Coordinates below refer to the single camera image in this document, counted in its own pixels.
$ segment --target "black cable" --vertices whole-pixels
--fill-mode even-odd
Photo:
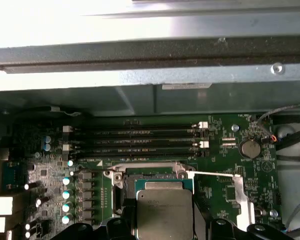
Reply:
[[[294,219],[294,217],[300,212],[300,203],[298,204],[298,206],[295,207],[295,209],[293,210],[293,212],[291,213],[291,215],[289,216],[288,220],[285,223],[285,228],[289,229],[290,223],[292,222],[292,220]]]
[[[296,162],[300,163],[300,156],[283,156],[277,155],[276,159],[279,161]]]
[[[270,137],[273,137],[274,135],[263,125],[262,120],[265,119],[266,117],[272,115],[272,114],[276,114],[285,110],[289,110],[289,109],[295,109],[295,108],[300,108],[300,104],[294,104],[294,105],[289,105],[289,106],[283,106],[283,107],[279,107],[276,108],[274,110],[268,111],[266,113],[264,113],[261,117],[259,117],[257,124],[258,126]]]
[[[300,237],[300,228],[294,229],[286,233],[291,238],[298,238]]]
[[[297,131],[293,134],[290,134],[284,138],[282,138],[280,140],[280,142],[278,142],[276,145],[275,145],[275,149],[277,151],[281,150],[281,149],[284,149],[284,148],[287,148],[287,147],[290,147],[292,145],[295,145],[297,143],[300,143],[300,131]]]

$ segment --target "green circuit board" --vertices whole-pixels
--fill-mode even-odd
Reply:
[[[89,180],[91,189],[89,190],[92,201],[93,215],[89,217],[89,223],[97,226],[103,220],[110,218],[115,213],[113,203],[113,186],[111,180],[103,174],[102,170],[120,163],[150,163],[150,162],[180,162],[189,165],[200,172],[239,174],[243,177],[244,192],[249,200],[254,203],[255,209],[263,210],[264,214],[256,215],[257,223],[277,225],[281,223],[281,203],[278,184],[278,171],[276,162],[276,150],[272,142],[267,139],[264,132],[258,127],[254,114],[211,114],[211,115],[179,115],[179,116],[145,116],[145,117],[95,117],[82,122],[77,121],[76,126],[71,121],[65,121],[64,125],[82,128],[84,126],[87,133],[93,130],[94,137],[108,138],[113,146],[124,150],[117,150],[119,156],[111,155],[107,141],[100,141],[101,146],[93,150],[94,155],[89,157],[78,157],[73,166],[68,166],[67,162],[70,154],[65,154],[65,140],[63,126],[53,121],[45,124],[22,123],[14,126],[14,143],[22,146],[24,164],[33,163],[35,169],[28,172],[30,182],[41,181],[47,189],[46,195],[51,197],[49,204],[44,204],[37,212],[29,211],[26,215],[27,221],[33,218],[53,219],[51,232],[43,237],[49,239],[63,230],[66,225],[62,224],[62,205],[67,202],[61,197],[63,191],[74,192],[72,199],[74,209],[70,212],[74,215],[74,222],[84,222],[83,202],[84,191],[83,179],[84,171],[92,170],[92,177]],[[209,146],[204,150],[204,154],[184,154],[184,148],[175,145],[187,138],[174,137],[177,131],[169,132],[168,145],[151,146],[152,134],[156,126],[167,128],[178,128],[178,126],[197,125],[199,122],[207,122],[208,128],[204,135],[192,136],[192,141],[205,140]],[[266,124],[270,129],[272,120],[267,119]],[[238,131],[233,131],[232,126],[237,125]],[[127,140],[124,136],[133,129],[137,129],[137,135],[141,136],[138,143],[143,144],[138,148],[141,156],[125,156],[127,153]],[[50,136],[49,143],[51,149],[44,150],[44,137]],[[260,146],[260,153],[254,157],[246,157],[242,153],[242,143],[245,141],[255,141]],[[164,154],[156,156],[155,148],[164,151]],[[133,146],[129,147],[130,152],[137,152]],[[64,177],[71,177],[70,172],[77,173],[75,181],[68,186],[62,184]],[[151,178],[161,178],[163,175],[170,176],[172,170],[169,168],[132,168],[129,169],[131,175],[152,175]],[[194,181],[194,199],[197,204],[210,210],[215,218],[225,218],[236,223],[237,215],[240,214],[240,205],[235,201],[235,189],[232,179],[224,176],[196,175]],[[276,210],[278,216],[270,216],[269,211]]]

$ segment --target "metal panel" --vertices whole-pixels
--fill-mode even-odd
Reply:
[[[209,88],[179,90],[136,85],[0,92],[0,111],[6,109],[11,115],[47,105],[106,117],[262,112],[295,103],[300,103],[300,81],[216,83]],[[0,117],[11,118],[2,113]]]
[[[0,22],[0,48],[128,40],[300,35],[300,8],[179,12],[123,18],[60,16]]]
[[[6,74],[0,91],[114,87],[158,84],[212,84],[300,81],[300,64],[167,67],[133,70]]]

